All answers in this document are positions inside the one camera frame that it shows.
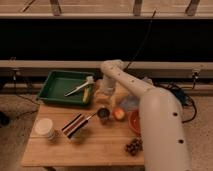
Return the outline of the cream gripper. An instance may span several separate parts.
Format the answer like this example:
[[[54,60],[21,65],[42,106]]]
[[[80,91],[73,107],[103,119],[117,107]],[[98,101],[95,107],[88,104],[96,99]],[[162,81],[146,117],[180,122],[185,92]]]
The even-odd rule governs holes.
[[[94,99],[96,103],[99,104],[113,104],[114,97],[112,95],[105,95],[100,90],[97,90],[94,94]]]

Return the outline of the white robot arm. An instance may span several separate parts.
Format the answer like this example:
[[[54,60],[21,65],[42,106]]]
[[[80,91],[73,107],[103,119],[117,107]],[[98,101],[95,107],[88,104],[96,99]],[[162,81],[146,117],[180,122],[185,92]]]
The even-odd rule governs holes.
[[[124,72],[121,60],[103,61],[100,70],[101,93],[112,96],[119,83],[139,99],[145,171],[191,171],[179,100],[165,88]]]

